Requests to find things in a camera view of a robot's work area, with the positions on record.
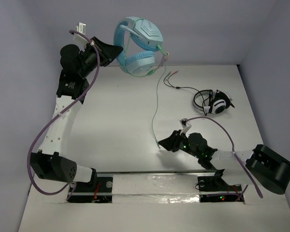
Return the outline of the light blue headphones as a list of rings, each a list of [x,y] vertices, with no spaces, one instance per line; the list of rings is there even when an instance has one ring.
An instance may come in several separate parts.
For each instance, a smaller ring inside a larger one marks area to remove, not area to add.
[[[160,29],[141,17],[128,16],[119,21],[113,44],[123,48],[116,58],[119,67],[134,77],[154,74],[169,56],[162,47],[163,36]]]

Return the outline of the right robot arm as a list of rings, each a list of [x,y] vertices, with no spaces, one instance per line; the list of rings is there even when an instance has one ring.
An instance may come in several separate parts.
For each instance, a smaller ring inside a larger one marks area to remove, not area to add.
[[[186,135],[180,130],[158,144],[167,151],[181,150],[206,170],[215,171],[213,183],[219,190],[229,185],[256,185],[283,195],[290,182],[290,161],[262,144],[251,151],[223,151],[210,147],[200,133]]]

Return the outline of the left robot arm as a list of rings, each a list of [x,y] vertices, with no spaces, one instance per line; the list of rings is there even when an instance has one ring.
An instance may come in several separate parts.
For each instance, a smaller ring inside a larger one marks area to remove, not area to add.
[[[95,169],[78,165],[68,159],[67,146],[74,120],[84,103],[86,92],[92,86],[86,77],[99,67],[106,67],[123,48],[92,38],[94,45],[86,44],[84,50],[69,44],[60,51],[59,85],[52,122],[37,152],[30,152],[27,168],[40,179],[64,183],[81,182],[86,190],[94,190],[98,179]]]

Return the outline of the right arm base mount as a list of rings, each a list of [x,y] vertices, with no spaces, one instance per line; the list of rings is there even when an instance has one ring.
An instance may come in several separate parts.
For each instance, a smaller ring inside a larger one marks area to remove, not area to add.
[[[201,203],[244,202],[241,185],[228,185],[221,172],[213,175],[198,176],[195,189],[199,191]]]

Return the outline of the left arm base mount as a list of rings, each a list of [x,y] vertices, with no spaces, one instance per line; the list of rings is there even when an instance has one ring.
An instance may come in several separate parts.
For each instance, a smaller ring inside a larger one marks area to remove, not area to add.
[[[69,203],[112,203],[112,175],[99,175],[94,172],[88,183],[77,182],[76,188],[70,187],[67,202]]]

